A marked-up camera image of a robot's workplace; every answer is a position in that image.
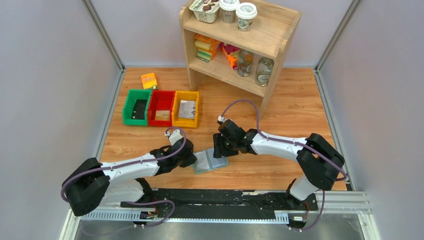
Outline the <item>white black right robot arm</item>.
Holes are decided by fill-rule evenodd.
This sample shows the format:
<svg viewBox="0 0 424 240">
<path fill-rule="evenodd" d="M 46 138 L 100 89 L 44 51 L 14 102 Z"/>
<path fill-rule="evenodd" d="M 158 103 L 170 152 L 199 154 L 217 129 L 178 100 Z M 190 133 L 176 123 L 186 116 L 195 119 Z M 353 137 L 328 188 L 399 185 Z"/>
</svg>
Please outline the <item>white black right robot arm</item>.
<svg viewBox="0 0 424 240">
<path fill-rule="evenodd" d="M 232 120 L 220 121 L 213 135 L 214 157 L 231 157 L 239 153 L 270 155 L 299 164 L 303 175 L 290 183 L 289 198 L 304 201 L 318 190 L 330 191 L 340 181 L 344 157 L 321 135 L 289 138 L 251 128 L 247 131 Z"/>
</svg>

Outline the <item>teal card holder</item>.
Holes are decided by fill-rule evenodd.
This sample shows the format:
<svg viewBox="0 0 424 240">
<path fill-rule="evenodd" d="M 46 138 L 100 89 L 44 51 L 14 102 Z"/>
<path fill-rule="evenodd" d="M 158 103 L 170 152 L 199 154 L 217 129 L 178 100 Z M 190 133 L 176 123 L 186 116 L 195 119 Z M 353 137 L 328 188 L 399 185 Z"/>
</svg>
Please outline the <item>teal card holder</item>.
<svg viewBox="0 0 424 240">
<path fill-rule="evenodd" d="M 196 175 L 214 171 L 220 168 L 225 168 L 230 165 L 227 157 L 214 157 L 214 148 L 195 152 L 194 156 L 197 158 L 197 160 L 191 166 Z"/>
</svg>

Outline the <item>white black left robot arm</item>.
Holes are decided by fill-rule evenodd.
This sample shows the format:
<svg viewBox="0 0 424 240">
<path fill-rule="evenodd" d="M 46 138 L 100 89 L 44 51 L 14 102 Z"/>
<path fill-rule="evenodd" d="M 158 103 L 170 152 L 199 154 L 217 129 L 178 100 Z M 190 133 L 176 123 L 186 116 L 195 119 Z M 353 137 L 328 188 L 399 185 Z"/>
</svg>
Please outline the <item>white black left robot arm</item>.
<svg viewBox="0 0 424 240">
<path fill-rule="evenodd" d="M 100 163 L 92 157 L 62 183 L 60 194 L 80 217 L 99 206 L 140 202 L 149 192 L 146 177 L 188 167 L 196 160 L 194 144 L 186 138 L 121 162 Z"/>
</svg>

